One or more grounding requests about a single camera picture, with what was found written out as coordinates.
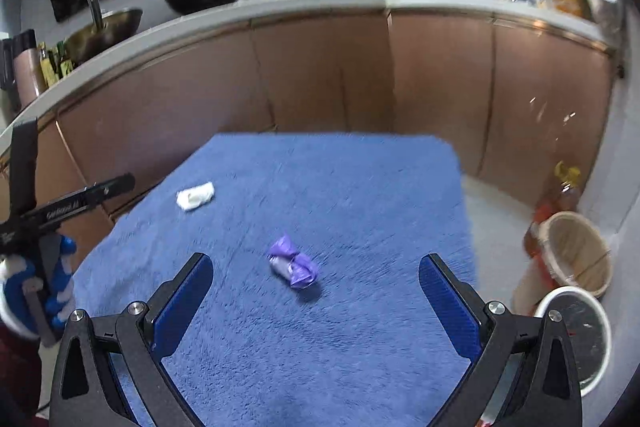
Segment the left hand blue white glove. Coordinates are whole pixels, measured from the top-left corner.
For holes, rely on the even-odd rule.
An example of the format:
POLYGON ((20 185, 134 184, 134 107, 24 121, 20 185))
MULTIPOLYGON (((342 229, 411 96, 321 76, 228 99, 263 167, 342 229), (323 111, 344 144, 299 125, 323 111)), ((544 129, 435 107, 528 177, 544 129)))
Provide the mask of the left hand blue white glove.
POLYGON ((37 277, 33 263, 19 255, 4 256, 1 260, 1 322, 26 340, 38 340, 43 325, 47 325, 52 336, 61 334, 76 309, 70 266, 76 253, 75 242, 54 233, 40 239, 39 247, 43 254, 55 257, 50 295, 44 303, 40 303, 38 296, 44 282, 37 277))

